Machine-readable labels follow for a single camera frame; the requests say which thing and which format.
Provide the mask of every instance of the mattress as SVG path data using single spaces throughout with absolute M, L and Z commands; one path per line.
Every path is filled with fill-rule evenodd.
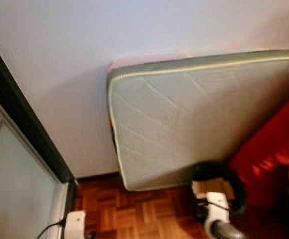
M 227 160 L 288 96 L 289 50 L 112 70 L 109 110 L 126 189 L 189 183 L 198 162 Z

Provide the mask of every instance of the baseboard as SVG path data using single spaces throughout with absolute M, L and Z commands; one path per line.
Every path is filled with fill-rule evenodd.
M 120 173 L 115 172 L 115 173 L 108 173 L 108 174 L 102 174 L 102 175 L 77 178 L 77 181 L 78 181 L 78 183 L 87 183 L 87 182 L 103 180 L 103 179 L 118 177 L 118 176 L 120 176 Z

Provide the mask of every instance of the white wall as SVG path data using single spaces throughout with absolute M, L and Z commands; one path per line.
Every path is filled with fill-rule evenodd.
M 289 48 L 285 0 L 0 0 L 0 53 L 75 176 L 118 170 L 116 59 Z

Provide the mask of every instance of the glass door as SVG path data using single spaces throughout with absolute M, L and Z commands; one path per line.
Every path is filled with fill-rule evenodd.
M 36 238 L 63 217 L 66 190 L 0 107 L 0 239 Z

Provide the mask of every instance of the frosted glass panel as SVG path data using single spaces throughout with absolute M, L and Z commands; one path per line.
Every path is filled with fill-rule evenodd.
M 49 223 L 56 183 L 5 125 L 0 129 L 0 239 L 33 239 Z

